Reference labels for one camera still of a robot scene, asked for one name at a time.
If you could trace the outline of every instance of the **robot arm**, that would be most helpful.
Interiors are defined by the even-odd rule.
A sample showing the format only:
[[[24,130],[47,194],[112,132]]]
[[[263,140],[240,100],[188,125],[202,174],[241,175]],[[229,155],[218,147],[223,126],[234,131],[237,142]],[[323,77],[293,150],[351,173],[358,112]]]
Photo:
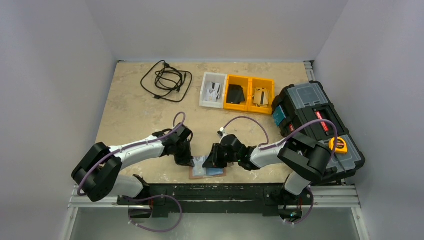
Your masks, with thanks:
[[[188,140],[193,132],[184,125],[166,136],[165,133],[168,131],[171,129],[155,132],[143,140],[120,146],[107,147],[103,142],[96,143],[73,170],[71,176],[78,185],[82,184],[82,190],[92,202],[97,202],[106,196],[136,198],[148,184],[138,175],[119,175],[121,170],[147,159],[169,155],[174,156],[177,165],[193,166]],[[82,182],[91,168],[111,153],[115,154],[106,159],[103,166],[96,167],[85,182]]]
[[[225,168],[228,163],[238,163],[242,168],[251,171],[285,163],[294,172],[284,183],[284,190],[294,196],[300,195],[309,184],[319,183],[331,159],[331,150],[326,145],[301,133],[283,144],[276,142],[248,147],[233,134],[227,135],[222,131],[219,133],[221,140],[213,145],[203,164],[204,168]]]

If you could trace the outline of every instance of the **black object in bin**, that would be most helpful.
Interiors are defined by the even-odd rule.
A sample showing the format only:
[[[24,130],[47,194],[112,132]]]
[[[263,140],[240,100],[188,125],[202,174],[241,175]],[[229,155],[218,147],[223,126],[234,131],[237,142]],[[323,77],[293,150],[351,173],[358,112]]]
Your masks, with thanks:
[[[228,86],[228,93],[226,97],[227,104],[240,104],[246,101],[243,93],[243,88],[240,85],[230,84]]]

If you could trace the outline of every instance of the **yellow plastic bin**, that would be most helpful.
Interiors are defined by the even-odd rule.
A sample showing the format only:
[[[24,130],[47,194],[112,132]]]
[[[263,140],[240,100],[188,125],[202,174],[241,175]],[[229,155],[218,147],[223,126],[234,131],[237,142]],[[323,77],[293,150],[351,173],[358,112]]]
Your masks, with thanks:
[[[227,109],[227,110],[236,110],[236,111],[247,112],[248,106],[249,106],[250,102],[252,101],[252,95],[249,94],[249,93],[252,92],[251,81],[252,80],[247,76],[237,76],[237,75],[229,74],[227,76],[227,80],[226,80],[223,108]],[[244,94],[245,101],[240,102],[240,104],[227,103],[227,93],[228,93],[229,85],[240,85],[243,88],[243,94]]]
[[[269,91],[267,107],[259,107],[256,104],[254,104],[252,97],[255,95],[256,88],[264,88]],[[251,92],[248,93],[250,95],[250,101],[247,105],[247,111],[251,113],[271,115],[273,113],[273,108],[271,105],[275,98],[274,80],[259,78],[259,77],[252,77],[250,90]]]

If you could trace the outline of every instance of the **storage compartment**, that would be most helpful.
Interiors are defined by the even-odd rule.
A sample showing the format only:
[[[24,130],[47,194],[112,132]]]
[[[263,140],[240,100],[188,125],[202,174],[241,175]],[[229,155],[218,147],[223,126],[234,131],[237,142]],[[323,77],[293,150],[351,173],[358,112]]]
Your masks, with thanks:
[[[328,97],[322,91],[321,83],[307,82],[298,85],[289,86],[287,89],[288,94],[292,98],[293,104],[296,109],[303,109],[305,107],[313,107],[317,104],[327,104]]]
[[[349,130],[345,127],[345,124],[343,124],[332,103],[308,106],[303,109],[300,109],[300,111],[303,112],[304,116],[304,119],[302,120],[302,125],[312,120],[326,119],[334,123],[339,136],[346,135],[349,133]],[[320,124],[313,124],[310,126],[310,128],[312,129],[314,138],[317,141],[324,141],[334,137],[334,129],[328,123],[322,122]]]
[[[234,104],[234,103],[228,103],[227,102],[227,97],[229,95],[229,86],[230,85],[241,86],[241,88],[243,90],[244,101],[241,101],[240,104]],[[249,93],[252,92],[250,90],[250,88],[251,88],[251,81],[250,81],[249,77],[229,74],[227,76],[226,85],[225,85],[223,108],[227,109],[227,110],[236,110],[236,111],[247,112],[249,102],[252,100],[252,96],[249,95]]]
[[[358,150],[358,147],[351,136],[347,134],[340,136],[340,138],[344,139],[346,142],[347,154],[334,154],[334,157],[327,165],[322,183],[352,177],[355,175],[356,171],[362,168],[365,164],[365,157],[362,152]],[[330,139],[320,142],[328,146],[329,141]],[[336,158],[343,165],[346,172],[343,171],[343,168],[337,162]]]
[[[210,89],[208,88],[210,83],[219,84],[220,90],[217,95],[216,101],[210,100],[208,98],[208,91],[210,91]],[[200,89],[199,105],[201,107],[216,108],[216,109],[224,108],[224,97],[225,97],[226,85],[227,85],[227,74],[205,72],[203,75],[203,82],[201,84],[201,89]]]
[[[248,112],[251,113],[259,113],[259,114],[272,114],[273,108],[272,108],[272,100],[275,98],[275,86],[274,86],[274,80],[272,79],[266,79],[266,78],[258,78],[253,77],[251,79],[251,93],[252,100],[248,103]],[[257,106],[257,104],[254,103],[255,99],[255,92],[257,88],[263,88],[268,91],[268,104],[266,107]]]

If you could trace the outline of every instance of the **white wall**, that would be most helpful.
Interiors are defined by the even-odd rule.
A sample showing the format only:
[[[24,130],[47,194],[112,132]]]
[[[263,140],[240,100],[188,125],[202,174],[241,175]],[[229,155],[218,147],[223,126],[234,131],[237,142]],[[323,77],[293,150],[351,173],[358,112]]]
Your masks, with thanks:
[[[116,63],[83,0],[0,4],[0,238],[56,240]]]
[[[86,0],[119,60],[314,60],[348,0]]]
[[[372,239],[424,236],[424,1],[350,0],[315,76],[367,162],[355,176]]]

